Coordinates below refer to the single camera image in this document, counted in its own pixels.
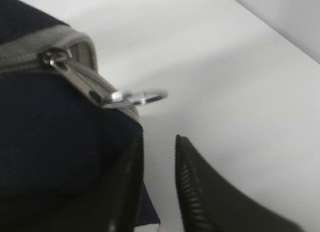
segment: white wall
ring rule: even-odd
[[[320,0],[236,0],[320,63]]]

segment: zipper pull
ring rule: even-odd
[[[72,61],[68,51],[61,48],[50,48],[39,54],[39,59],[45,66],[50,66],[58,71],[93,104],[101,108],[132,108],[168,96],[164,89],[148,89],[138,93],[116,91],[95,70]]]

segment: fabric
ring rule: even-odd
[[[17,0],[0,0],[3,46],[63,24]],[[62,76],[41,71],[2,76],[0,105],[1,232],[24,231],[90,193],[143,132],[123,112],[102,110]],[[144,191],[142,201],[148,203],[147,195]],[[147,203],[141,214],[151,211]]]
[[[0,44],[63,22],[18,0],[0,0]]]

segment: zipper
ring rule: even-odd
[[[85,66],[72,58],[70,48],[79,43],[85,43],[92,58],[94,45],[91,39],[74,32],[55,43],[53,47],[40,52],[26,55],[0,58],[0,76],[15,72],[58,73],[65,77],[76,89],[86,96],[93,104],[103,109],[127,109],[145,105],[168,96],[166,90],[148,89],[140,92],[117,91],[109,82],[100,76],[96,70]]]
[[[140,92],[111,91],[112,86],[95,70],[71,59],[67,50],[50,48],[39,54],[40,62],[54,68],[93,104],[107,109],[133,108],[168,96],[164,89],[148,89]]]

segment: white table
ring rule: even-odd
[[[174,140],[225,178],[320,231],[320,65],[234,0],[23,0],[87,32],[119,88],[162,87],[140,109],[161,231],[182,231]]]

